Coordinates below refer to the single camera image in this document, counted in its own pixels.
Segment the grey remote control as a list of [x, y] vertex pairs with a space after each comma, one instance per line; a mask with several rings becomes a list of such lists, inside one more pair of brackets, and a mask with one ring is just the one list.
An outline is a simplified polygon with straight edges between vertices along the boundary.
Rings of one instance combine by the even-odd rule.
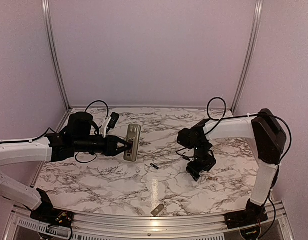
[[140, 139], [141, 126], [138, 124], [129, 124], [126, 133], [126, 142], [130, 144], [130, 148], [124, 151], [123, 159], [128, 162], [137, 160], [138, 146]]

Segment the grey battery cover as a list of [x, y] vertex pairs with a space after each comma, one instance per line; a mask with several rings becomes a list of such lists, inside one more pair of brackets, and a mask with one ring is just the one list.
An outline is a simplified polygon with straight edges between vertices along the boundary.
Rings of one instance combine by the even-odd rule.
[[156, 217], [156, 216], [158, 216], [162, 212], [163, 209], [164, 209], [164, 205], [163, 204], [159, 204], [155, 209], [153, 209], [151, 211], [151, 215], [153, 217]]

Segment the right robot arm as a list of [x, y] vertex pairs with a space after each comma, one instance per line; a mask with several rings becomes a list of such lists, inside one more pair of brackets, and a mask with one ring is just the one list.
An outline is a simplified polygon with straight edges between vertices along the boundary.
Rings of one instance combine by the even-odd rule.
[[261, 216], [261, 209], [276, 184], [281, 162], [291, 148], [292, 134], [282, 118], [263, 108], [251, 115], [203, 119], [192, 128], [179, 131], [176, 141], [193, 150], [186, 171], [198, 181], [202, 171], [208, 172], [216, 164], [212, 141], [232, 139], [247, 141], [258, 164], [253, 191], [241, 214], [246, 224], [252, 224]]

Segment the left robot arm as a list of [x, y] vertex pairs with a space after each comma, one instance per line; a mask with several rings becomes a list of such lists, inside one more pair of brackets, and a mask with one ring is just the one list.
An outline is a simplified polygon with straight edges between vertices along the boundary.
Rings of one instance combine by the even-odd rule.
[[[114, 128], [118, 118], [119, 114], [114, 112], [98, 127], [91, 114], [80, 111], [69, 116], [67, 125], [59, 133], [0, 141], [0, 167], [29, 162], [61, 162], [74, 157], [76, 153], [116, 156], [131, 149], [130, 143], [107, 134], [109, 129]], [[0, 196], [37, 211], [38, 216], [47, 223], [57, 218], [57, 212], [43, 190], [27, 187], [1, 171]]]

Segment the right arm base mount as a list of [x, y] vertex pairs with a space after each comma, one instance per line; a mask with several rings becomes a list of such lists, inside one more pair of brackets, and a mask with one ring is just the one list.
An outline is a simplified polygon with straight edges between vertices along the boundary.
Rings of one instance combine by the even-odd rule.
[[259, 224], [268, 220], [267, 213], [264, 209], [258, 215], [248, 212], [247, 210], [229, 212], [224, 215], [224, 218], [228, 229]]

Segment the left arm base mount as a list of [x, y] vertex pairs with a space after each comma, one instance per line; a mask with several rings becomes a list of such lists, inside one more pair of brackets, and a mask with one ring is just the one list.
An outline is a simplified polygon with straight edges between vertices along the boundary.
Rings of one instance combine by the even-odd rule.
[[54, 208], [46, 192], [36, 188], [40, 196], [40, 203], [37, 208], [31, 210], [30, 218], [50, 224], [69, 228], [73, 221], [73, 212]]

